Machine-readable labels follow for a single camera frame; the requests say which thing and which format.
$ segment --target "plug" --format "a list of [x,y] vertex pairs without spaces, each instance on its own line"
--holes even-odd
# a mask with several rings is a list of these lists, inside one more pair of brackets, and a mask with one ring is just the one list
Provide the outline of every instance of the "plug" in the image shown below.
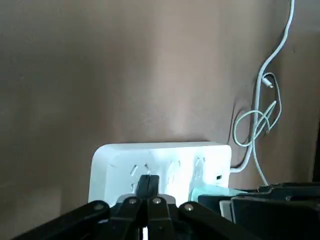
[[268,88],[273,88],[274,86],[272,85],[272,83],[267,79],[267,78],[262,78],[262,82],[264,85],[266,85]]

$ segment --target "white power cord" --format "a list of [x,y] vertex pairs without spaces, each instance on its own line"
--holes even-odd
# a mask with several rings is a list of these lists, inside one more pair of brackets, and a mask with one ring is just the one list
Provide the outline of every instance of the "white power cord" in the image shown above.
[[[263,63],[262,67],[260,68],[257,80],[256,80],[256,88],[255,88],[255,99],[254,99],[254,107],[253,110],[246,112],[245,114],[243,114],[242,116],[240,116],[235,122],[234,122],[234,127],[233,127],[233,138],[234,141],[237,145],[241,146],[241,147],[248,147],[246,154],[245,154],[245,158],[243,160],[243,162],[238,166],[238,167],[231,167],[230,172],[231,173],[240,173],[242,170],[245,169],[245,167],[247,166],[251,153],[253,154],[253,159],[255,161],[255,165],[258,169],[258,172],[263,180],[263,183],[265,185],[268,185],[268,181],[266,179],[266,177],[264,176],[264,173],[262,172],[258,159],[257,159],[257,154],[256,154],[256,139],[258,138],[258,136],[261,134],[261,132],[263,131],[264,127],[267,126],[267,131],[266,133],[268,134],[270,132],[270,130],[275,126],[275,124],[277,123],[280,115],[281,115],[281,111],[282,111],[282,104],[281,104],[281,98],[280,98],[280,90],[279,90],[279,86],[277,83],[277,79],[276,76],[272,73],[272,72],[267,72],[265,73],[265,70],[267,68],[267,66],[269,65],[269,63],[275,58],[275,56],[280,52],[280,50],[283,48],[283,46],[285,45],[287,38],[288,38],[288,32],[289,32],[289,28],[292,22],[292,19],[294,17],[294,11],[295,11],[295,0],[291,0],[291,5],[290,5],[290,15],[287,21],[287,24],[285,26],[284,29],[284,33],[283,33],[283,38],[280,42],[280,44],[278,45],[278,47],[274,50],[274,52],[265,60],[265,62]],[[275,120],[273,121],[273,123],[270,125],[270,116],[273,112],[273,110],[275,109],[275,106],[277,104],[277,101],[273,101],[270,106],[267,108],[267,110],[265,112],[261,112],[259,111],[259,102],[260,102],[260,93],[261,93],[261,82],[264,83],[267,87],[269,88],[273,88],[272,83],[267,79],[267,77],[271,77],[274,80],[275,83],[275,88],[277,91],[277,98],[278,98],[278,103],[279,103],[279,113],[276,116]],[[248,143],[240,143],[238,141],[237,135],[236,135],[236,131],[237,131],[237,126],[238,123],[246,116],[250,115],[250,114],[254,114],[253,116],[253,124],[252,124],[252,132],[251,135],[249,136],[250,141]]]

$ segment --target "screw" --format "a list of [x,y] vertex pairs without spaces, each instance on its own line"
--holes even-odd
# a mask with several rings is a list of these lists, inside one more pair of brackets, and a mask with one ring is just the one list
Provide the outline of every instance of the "screw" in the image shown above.
[[186,204],[184,206],[184,209],[187,210],[188,212],[192,211],[194,209],[194,207],[191,204]]
[[129,203],[130,204],[135,204],[136,202],[137,202],[137,200],[135,198],[129,199]]
[[94,210],[101,210],[101,209],[103,209],[104,208],[104,205],[102,205],[101,203],[98,203],[97,205],[95,205],[94,207]]
[[161,199],[158,198],[158,197],[155,197],[155,198],[152,200],[152,202],[153,202],[154,204],[159,204],[159,203],[161,203]]

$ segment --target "wall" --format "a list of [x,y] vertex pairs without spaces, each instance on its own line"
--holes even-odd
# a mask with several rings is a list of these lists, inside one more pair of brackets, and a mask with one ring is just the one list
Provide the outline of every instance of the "wall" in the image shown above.
[[[84,204],[90,163],[107,143],[230,144],[259,67],[287,20],[284,0],[3,0],[0,3],[0,235]],[[261,139],[272,183],[307,181],[319,121],[317,0],[298,0],[270,67],[283,115]],[[266,92],[262,104],[274,94]],[[239,126],[245,139],[249,122]],[[251,164],[230,185],[261,183]]]

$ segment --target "beige wall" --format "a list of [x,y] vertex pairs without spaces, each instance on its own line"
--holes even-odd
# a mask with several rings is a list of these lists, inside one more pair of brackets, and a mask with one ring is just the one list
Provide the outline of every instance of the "beige wall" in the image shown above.
[[[217,141],[250,109],[286,0],[2,0],[0,238],[84,204],[100,145]],[[283,115],[258,152],[272,183],[307,181],[320,106],[320,1],[298,0],[270,67]],[[263,105],[273,100],[270,91]],[[239,135],[246,138],[248,121]],[[233,187],[261,183],[253,164]]]

